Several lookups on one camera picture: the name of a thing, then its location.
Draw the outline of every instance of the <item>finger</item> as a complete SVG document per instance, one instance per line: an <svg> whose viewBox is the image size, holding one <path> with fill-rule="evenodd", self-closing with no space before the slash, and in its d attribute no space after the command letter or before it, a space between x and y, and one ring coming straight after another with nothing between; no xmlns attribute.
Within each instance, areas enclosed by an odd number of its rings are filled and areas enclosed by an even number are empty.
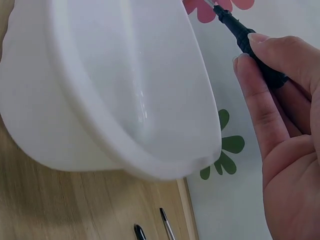
<svg viewBox="0 0 320 240"><path fill-rule="evenodd" d="M308 99L309 102L311 102L312 96L309 92L307 92L300 84L296 83L295 81L291 81L291 83L299 89L299 91L304 95L306 99Z"/></svg>
<svg viewBox="0 0 320 240"><path fill-rule="evenodd" d="M283 87L273 90L285 115L303 133L311 135L310 109L311 102L306 99L296 86L288 81Z"/></svg>
<svg viewBox="0 0 320 240"><path fill-rule="evenodd" d="M278 99L276 98L275 94L273 92L270 92L270 93L274 101L274 104L278 109L280 116L284 122L284 125L289 133L290 138L302 135L301 131L294 125L294 123L285 114L285 111L283 110L280 103L278 102Z"/></svg>
<svg viewBox="0 0 320 240"><path fill-rule="evenodd" d="M269 38L258 33L248 35L256 56L269 67L288 75L311 95L320 75L320 50L295 36Z"/></svg>
<svg viewBox="0 0 320 240"><path fill-rule="evenodd" d="M262 159L290 138L256 62L246 54L235 59L234 72L248 106Z"/></svg>

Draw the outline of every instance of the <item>green leaf decal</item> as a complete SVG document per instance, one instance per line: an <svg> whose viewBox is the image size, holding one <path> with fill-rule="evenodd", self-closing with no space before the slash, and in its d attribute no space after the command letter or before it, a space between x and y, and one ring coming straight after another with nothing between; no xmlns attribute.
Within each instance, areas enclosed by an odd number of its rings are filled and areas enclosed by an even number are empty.
<svg viewBox="0 0 320 240"><path fill-rule="evenodd" d="M229 112L225 109L221 109L219 112L219 120L220 120L220 127L221 127L221 131L227 126L229 119L230 119L230 115Z"/></svg>
<svg viewBox="0 0 320 240"><path fill-rule="evenodd" d="M208 180L208 178L210 177L210 166L208 166L200 171L200 177L203 180Z"/></svg>
<svg viewBox="0 0 320 240"><path fill-rule="evenodd" d="M214 167L215 167L215 170L217 171L217 173L219 175L222 175L223 171L222 171L222 166L221 166L221 162L219 161L219 159L214 163Z"/></svg>
<svg viewBox="0 0 320 240"><path fill-rule="evenodd" d="M222 149L233 154L240 153L245 147L245 140L242 136L228 136L222 138Z"/></svg>
<svg viewBox="0 0 320 240"><path fill-rule="evenodd" d="M218 161L220 161L220 164L228 174L232 175L236 173L237 166L235 162L230 157L228 157L223 151L221 152L221 156Z"/></svg>

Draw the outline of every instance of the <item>screwdriver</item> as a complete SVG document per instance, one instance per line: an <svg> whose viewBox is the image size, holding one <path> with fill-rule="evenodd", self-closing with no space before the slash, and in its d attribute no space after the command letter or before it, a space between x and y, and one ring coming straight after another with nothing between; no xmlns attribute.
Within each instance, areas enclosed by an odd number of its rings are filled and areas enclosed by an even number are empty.
<svg viewBox="0 0 320 240"><path fill-rule="evenodd" d="M239 20L232 16L230 11L223 9L215 1L205 0L205 2L213 8L213 11L218 16L219 21L225 24L235 36L237 45L239 46L241 51L243 53L249 54L249 56L255 60L266 82L266 85L270 89L281 88L288 80L288 77L282 72L276 71L264 64L251 49L248 34L255 33L255 31L253 29L245 27L242 23L239 22Z"/></svg>

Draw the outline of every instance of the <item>wooden surface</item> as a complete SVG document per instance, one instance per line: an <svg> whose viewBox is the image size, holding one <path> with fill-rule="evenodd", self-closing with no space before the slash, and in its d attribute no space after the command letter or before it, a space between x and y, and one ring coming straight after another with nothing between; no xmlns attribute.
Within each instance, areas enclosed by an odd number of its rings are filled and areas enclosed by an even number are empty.
<svg viewBox="0 0 320 240"><path fill-rule="evenodd" d="M13 4L0 0L0 43ZM48 169L16 146L0 120L0 240L135 240L134 223L149 240L167 240L159 207L177 240L194 240L188 197L183 180L150 183L122 171Z"/></svg>

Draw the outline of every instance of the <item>white plastic bowl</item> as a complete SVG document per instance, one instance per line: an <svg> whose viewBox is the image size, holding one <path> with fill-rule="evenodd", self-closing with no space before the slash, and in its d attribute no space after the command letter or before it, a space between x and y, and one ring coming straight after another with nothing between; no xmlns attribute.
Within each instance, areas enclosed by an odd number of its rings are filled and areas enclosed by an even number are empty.
<svg viewBox="0 0 320 240"><path fill-rule="evenodd" d="M218 159L218 111L181 0L16 0L0 112L53 169L181 178Z"/></svg>

